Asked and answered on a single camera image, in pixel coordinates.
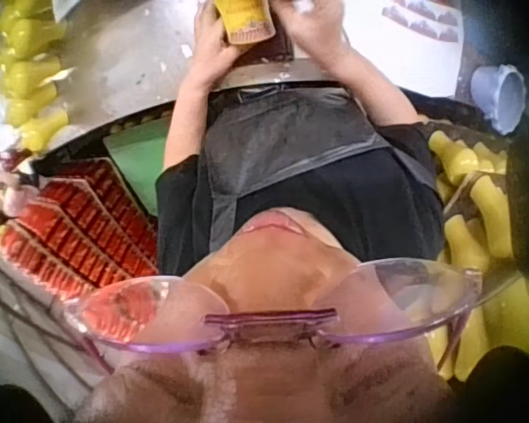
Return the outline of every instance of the white container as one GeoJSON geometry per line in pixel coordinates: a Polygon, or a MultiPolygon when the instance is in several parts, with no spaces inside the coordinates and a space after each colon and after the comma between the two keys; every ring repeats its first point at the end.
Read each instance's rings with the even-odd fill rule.
{"type": "Polygon", "coordinates": [[[482,66],[471,81],[470,91],[476,105],[500,134],[512,132],[525,110],[525,79],[512,65],[482,66]]]}

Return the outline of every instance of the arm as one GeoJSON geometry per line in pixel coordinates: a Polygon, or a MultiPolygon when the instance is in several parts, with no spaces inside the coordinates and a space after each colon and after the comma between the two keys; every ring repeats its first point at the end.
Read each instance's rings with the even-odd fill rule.
{"type": "Polygon", "coordinates": [[[208,92],[186,81],[181,85],[170,123],[163,168],[181,163],[202,149],[208,92]]]}
{"type": "Polygon", "coordinates": [[[217,19],[213,2],[208,1],[198,9],[194,32],[196,50],[176,99],[165,146],[163,170],[200,153],[209,93],[215,82],[227,73],[245,51],[228,46],[223,41],[225,28],[223,21],[217,19]]]}
{"type": "Polygon", "coordinates": [[[374,64],[355,50],[349,48],[327,70],[353,92],[377,126],[419,121],[410,100],[374,64]]]}
{"type": "Polygon", "coordinates": [[[294,42],[351,89],[374,124],[387,126],[419,121],[407,97],[343,41],[341,0],[314,0],[313,10],[304,13],[295,9],[293,0],[272,0],[272,7],[294,42]]]}

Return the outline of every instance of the green board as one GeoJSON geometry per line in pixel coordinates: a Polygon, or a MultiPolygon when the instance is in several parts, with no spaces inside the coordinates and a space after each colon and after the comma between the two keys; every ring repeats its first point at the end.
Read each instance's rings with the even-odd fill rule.
{"type": "Polygon", "coordinates": [[[162,170],[170,119],[144,123],[104,138],[104,145],[143,206],[157,216],[155,182],[162,170]]]}

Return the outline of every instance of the purple eyeglasses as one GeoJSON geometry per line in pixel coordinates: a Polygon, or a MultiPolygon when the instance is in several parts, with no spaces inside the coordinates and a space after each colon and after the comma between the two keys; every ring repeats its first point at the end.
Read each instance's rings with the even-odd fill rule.
{"type": "Polygon", "coordinates": [[[361,263],[306,310],[231,313],[206,286],[182,278],[136,278],[65,303],[70,324],[139,353],[207,352],[232,343],[313,347],[405,340],[451,323],[442,366],[481,291],[481,273],[396,258],[361,263]]]}

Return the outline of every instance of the paper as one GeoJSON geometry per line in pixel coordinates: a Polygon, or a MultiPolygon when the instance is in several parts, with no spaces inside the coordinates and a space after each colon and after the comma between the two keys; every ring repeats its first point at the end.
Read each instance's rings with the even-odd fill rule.
{"type": "Polygon", "coordinates": [[[465,40],[458,0],[346,0],[346,35],[394,84],[429,97],[457,90],[465,40]]]}

